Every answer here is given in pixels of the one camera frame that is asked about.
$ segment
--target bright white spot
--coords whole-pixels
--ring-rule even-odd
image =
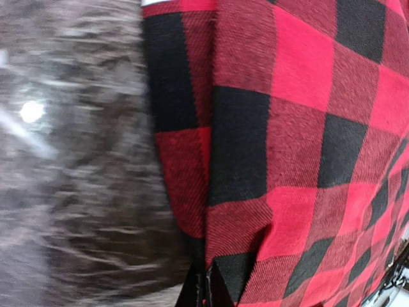
[[[167,2],[169,0],[142,0],[142,6],[157,4],[161,2]]]
[[[26,102],[20,111],[20,116],[26,123],[34,123],[43,115],[44,106],[34,101]]]
[[[0,68],[5,67],[8,64],[8,52],[7,50],[0,49]]]

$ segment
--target red fabric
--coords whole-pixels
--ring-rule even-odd
[[[407,1],[144,14],[164,176],[195,261],[217,264],[240,307],[360,306],[409,222]]]

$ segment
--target checkered cloth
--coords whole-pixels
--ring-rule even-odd
[[[174,0],[144,15],[196,270],[216,267],[240,307],[360,306],[409,222],[408,1]]]

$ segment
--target buffalo plaid shirt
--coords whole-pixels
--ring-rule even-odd
[[[407,0],[144,7],[178,306],[356,307],[409,221]]]

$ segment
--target red and black plaid fabric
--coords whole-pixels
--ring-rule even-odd
[[[360,306],[409,222],[408,1],[173,0],[144,14],[195,270],[216,268],[240,307]]]

